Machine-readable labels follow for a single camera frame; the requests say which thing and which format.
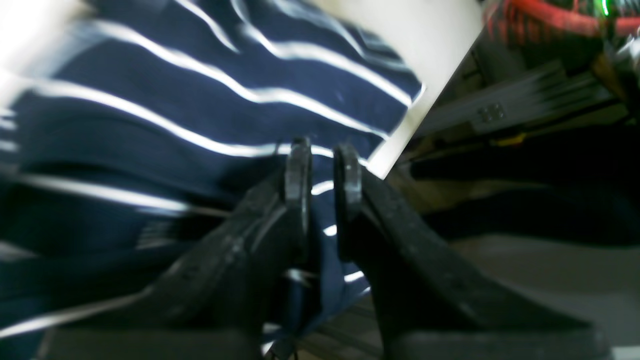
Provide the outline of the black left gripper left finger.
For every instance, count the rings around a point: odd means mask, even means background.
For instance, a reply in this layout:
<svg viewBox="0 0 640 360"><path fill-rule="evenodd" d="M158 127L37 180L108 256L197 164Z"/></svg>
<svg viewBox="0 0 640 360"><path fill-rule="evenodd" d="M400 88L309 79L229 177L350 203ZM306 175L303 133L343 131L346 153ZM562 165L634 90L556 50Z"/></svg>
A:
<svg viewBox="0 0 640 360"><path fill-rule="evenodd" d="M231 215L141 296L77 325L46 332L39 360L260 360L271 296L307 260L310 141L250 189Z"/></svg>

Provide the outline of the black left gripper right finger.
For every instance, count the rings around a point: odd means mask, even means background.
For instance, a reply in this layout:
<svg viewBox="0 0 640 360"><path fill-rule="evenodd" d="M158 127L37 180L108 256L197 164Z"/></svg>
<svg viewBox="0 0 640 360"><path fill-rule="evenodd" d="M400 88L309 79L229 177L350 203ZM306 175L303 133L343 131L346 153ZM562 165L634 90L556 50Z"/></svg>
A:
<svg viewBox="0 0 640 360"><path fill-rule="evenodd" d="M499 284L393 187L333 150L337 243L370 285L385 360L611 360L593 324Z"/></svg>

